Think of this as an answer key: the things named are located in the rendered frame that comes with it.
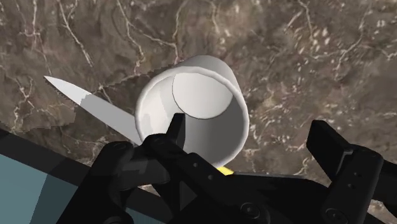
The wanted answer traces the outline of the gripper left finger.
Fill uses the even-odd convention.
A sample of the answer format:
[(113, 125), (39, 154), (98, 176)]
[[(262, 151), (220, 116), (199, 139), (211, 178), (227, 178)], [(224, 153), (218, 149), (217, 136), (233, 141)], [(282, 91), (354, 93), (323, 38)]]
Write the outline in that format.
[[(169, 173), (169, 224), (270, 224), (259, 195), (238, 189), (201, 156), (183, 151), (185, 127), (185, 115), (176, 113), (166, 133), (148, 136), (141, 146), (145, 157)], [(134, 151), (126, 141), (106, 144), (57, 224), (135, 224), (125, 210), (122, 185), (122, 169)]]

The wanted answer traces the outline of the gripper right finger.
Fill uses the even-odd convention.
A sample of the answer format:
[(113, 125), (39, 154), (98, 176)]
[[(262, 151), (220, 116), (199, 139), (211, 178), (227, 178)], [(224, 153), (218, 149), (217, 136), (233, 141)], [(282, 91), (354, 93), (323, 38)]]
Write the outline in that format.
[(397, 218), (397, 164), (351, 144), (324, 120), (313, 120), (306, 147), (331, 180), (320, 214), (326, 224), (385, 224), (367, 213), (371, 200)]

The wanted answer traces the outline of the white cup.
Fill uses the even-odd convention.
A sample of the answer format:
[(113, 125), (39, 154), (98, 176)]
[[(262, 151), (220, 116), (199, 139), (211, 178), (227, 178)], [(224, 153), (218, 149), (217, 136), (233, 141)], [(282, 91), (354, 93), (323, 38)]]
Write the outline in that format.
[(232, 161), (246, 142), (246, 102), (232, 69), (216, 57), (191, 57), (146, 84), (136, 102), (139, 137), (166, 133), (176, 113), (185, 114), (185, 152), (215, 167)]

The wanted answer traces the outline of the black tablet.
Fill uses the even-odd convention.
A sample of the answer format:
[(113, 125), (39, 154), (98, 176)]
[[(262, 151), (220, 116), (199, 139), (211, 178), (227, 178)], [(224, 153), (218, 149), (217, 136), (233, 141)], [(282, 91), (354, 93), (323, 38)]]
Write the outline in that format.
[(0, 224), (166, 224), (165, 202), (136, 188), (119, 195), (112, 178), (131, 145), (105, 145), (93, 166), (83, 165), (0, 129)]

